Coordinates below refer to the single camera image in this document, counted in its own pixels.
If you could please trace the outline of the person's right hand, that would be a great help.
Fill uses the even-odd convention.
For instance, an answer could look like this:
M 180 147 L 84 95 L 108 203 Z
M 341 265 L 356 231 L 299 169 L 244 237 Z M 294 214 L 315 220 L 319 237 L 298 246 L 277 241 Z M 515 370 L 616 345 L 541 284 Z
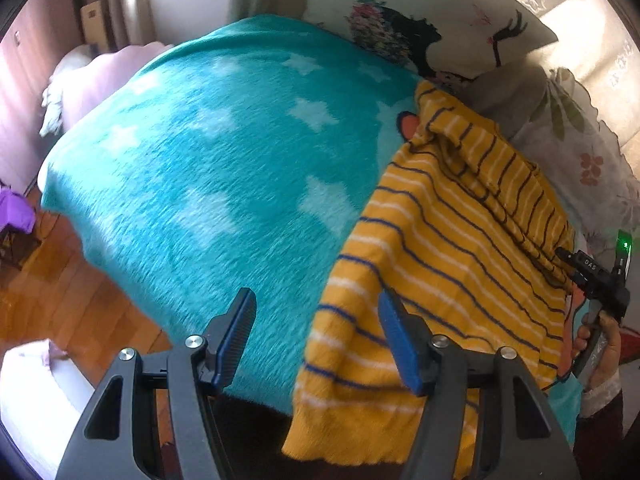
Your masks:
M 597 328 L 604 337 L 605 346 L 602 349 L 600 358 L 597 359 L 597 366 L 582 381 L 586 391 L 598 388 L 607 382 L 616 374 L 618 364 L 620 364 L 620 352 L 622 351 L 620 324 L 605 310 L 600 311 L 597 322 L 590 323 L 589 315 L 586 314 L 584 316 L 582 325 L 579 326 L 573 342 L 572 358 L 577 359 L 578 356 L 586 353 L 592 332 Z

